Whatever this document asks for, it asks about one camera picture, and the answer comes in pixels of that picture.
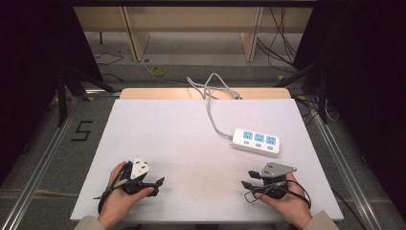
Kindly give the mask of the metal floor rail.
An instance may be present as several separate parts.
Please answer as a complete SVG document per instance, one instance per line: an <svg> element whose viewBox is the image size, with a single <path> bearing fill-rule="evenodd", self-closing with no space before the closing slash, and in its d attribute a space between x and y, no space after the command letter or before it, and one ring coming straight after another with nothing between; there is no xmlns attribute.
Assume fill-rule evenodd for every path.
<svg viewBox="0 0 406 230"><path fill-rule="evenodd" d="M359 212L360 218L364 222L364 226L367 230L383 230L372 205L362 191L358 181L356 180L355 174L352 172L350 165L347 163L345 156L339 148L330 128L323 122L316 110L311 109L310 113L312 114L313 121L321 132L329 152L338 168L338 171L340 172L349 190L351 198Z"/></svg>
<svg viewBox="0 0 406 230"><path fill-rule="evenodd" d="M56 128L47 148L43 151L41 158L35 165L35 169L31 172L27 183L23 189L18 192L15 203L12 205L5 221L0 225L0 230L17 230L81 102L82 98L73 98L70 101L66 120Z"/></svg>

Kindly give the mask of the beige wooden shelf unit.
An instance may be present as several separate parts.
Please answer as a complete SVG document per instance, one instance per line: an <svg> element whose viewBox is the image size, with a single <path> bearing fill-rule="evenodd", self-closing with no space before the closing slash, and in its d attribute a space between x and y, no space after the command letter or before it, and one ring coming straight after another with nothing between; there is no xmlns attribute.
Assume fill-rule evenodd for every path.
<svg viewBox="0 0 406 230"><path fill-rule="evenodd" d="M251 62L260 33L277 22L289 34L305 31L311 8L288 7L75 7L86 32L125 32L133 59L140 61L152 33L238 33Z"/></svg>

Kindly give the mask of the white power strip blue sockets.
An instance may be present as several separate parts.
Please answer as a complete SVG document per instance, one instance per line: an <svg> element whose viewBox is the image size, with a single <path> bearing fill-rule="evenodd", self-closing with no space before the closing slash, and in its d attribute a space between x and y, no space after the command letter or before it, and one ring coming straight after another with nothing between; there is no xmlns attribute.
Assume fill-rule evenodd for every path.
<svg viewBox="0 0 406 230"><path fill-rule="evenodd" d="M278 137L241 128L235 129L231 145L239 150L268 156L277 156L281 152L281 141Z"/></svg>

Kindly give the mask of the person's left hand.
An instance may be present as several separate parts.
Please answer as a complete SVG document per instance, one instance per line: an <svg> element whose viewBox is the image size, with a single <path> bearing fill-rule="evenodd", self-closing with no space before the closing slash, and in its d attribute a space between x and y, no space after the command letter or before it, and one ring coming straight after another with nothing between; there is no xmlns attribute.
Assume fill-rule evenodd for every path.
<svg viewBox="0 0 406 230"><path fill-rule="evenodd" d="M122 189L113 190L101 208L101 213L98 216L99 223L105 230L112 230L117 223L127 216L138 201L153 191L153 188L148 187L137 194L128 195Z"/></svg>

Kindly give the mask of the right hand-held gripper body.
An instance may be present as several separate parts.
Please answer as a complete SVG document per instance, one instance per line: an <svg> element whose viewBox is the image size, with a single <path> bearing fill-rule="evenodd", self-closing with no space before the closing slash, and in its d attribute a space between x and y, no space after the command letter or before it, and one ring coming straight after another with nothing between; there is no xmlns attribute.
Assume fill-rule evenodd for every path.
<svg viewBox="0 0 406 230"><path fill-rule="evenodd" d="M296 170L295 167L268 162L259 173L259 178L262 180L259 191L274 199L281 199L288 189L286 175Z"/></svg>

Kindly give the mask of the wooden table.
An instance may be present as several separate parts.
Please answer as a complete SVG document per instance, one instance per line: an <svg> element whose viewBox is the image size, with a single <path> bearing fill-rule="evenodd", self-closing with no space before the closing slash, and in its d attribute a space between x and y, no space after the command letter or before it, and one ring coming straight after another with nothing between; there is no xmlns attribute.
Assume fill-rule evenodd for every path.
<svg viewBox="0 0 406 230"><path fill-rule="evenodd" d="M243 100L290 99L286 88L233 88ZM126 88L121 100L200 100L202 96L194 88Z"/></svg>

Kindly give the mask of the person's right hand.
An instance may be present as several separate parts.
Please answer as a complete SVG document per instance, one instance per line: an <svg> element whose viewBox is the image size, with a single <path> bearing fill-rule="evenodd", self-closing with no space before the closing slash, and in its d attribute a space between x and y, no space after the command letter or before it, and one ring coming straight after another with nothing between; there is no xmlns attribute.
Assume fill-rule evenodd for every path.
<svg viewBox="0 0 406 230"><path fill-rule="evenodd" d="M299 185L292 173L286 175L288 180L288 190L292 194L286 194L281 199L274 199L268 195L255 193L255 198L274 208L287 222L293 224L298 230L303 230L310 221L308 204L302 199L305 196L305 190Z"/></svg>

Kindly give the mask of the black curtain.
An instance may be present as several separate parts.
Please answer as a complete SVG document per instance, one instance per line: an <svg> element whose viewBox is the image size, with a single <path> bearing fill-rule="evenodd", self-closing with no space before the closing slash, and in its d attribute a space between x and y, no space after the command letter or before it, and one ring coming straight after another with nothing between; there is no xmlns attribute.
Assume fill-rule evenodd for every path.
<svg viewBox="0 0 406 230"><path fill-rule="evenodd" d="M316 0L294 65L313 61L406 221L406 0Z"/></svg>
<svg viewBox="0 0 406 230"><path fill-rule="evenodd" d="M102 78L74 8L0 0L0 186L33 136L64 68Z"/></svg>

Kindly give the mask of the white table mat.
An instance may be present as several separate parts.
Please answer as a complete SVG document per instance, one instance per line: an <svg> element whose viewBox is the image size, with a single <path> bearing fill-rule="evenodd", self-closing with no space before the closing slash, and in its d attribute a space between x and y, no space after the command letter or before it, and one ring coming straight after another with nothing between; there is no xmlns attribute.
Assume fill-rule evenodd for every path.
<svg viewBox="0 0 406 230"><path fill-rule="evenodd" d="M233 148L227 137L236 128L279 137L281 152L271 158ZM149 165L148 182L165 181L157 196L135 205L129 222L279 222L281 216L268 205L248 203L241 184L249 171L259 172L272 160L297 169L312 213L343 217L292 99L117 100L71 218L97 214L111 170L135 157Z"/></svg>

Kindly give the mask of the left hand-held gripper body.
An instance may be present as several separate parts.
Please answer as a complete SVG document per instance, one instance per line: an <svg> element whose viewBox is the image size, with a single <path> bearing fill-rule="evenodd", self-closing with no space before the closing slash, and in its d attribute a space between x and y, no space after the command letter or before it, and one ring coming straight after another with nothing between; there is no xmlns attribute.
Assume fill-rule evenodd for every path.
<svg viewBox="0 0 406 230"><path fill-rule="evenodd" d="M151 187L151 183L145 183L144 178L149 172L147 163L139 157L135 157L133 161L128 161L124 165L122 180L124 184L122 189L128 195L134 195L141 192L144 188L159 189L159 187Z"/></svg>

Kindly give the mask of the black tripod stand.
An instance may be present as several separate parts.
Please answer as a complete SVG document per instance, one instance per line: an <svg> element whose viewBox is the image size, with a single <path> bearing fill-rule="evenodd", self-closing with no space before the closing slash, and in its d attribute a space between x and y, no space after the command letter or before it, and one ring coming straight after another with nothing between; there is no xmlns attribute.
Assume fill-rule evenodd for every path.
<svg viewBox="0 0 406 230"><path fill-rule="evenodd" d="M85 89L81 83L83 81L88 81L108 93L116 92L116 90L112 86L105 84L102 80L97 80L96 78L93 78L85 72L74 67L62 68L59 74L56 76L56 81L56 92L59 109L59 119L57 125L58 127L61 127L64 124L68 116L65 89L68 89L74 97L83 97L85 95Z"/></svg>
<svg viewBox="0 0 406 230"><path fill-rule="evenodd" d="M302 90L305 93L316 92L318 95L317 111L324 124L327 124L327 77L320 60L315 60L304 69L295 73L287 80L282 80L276 87L286 87L289 84L298 81L301 78L306 78Z"/></svg>

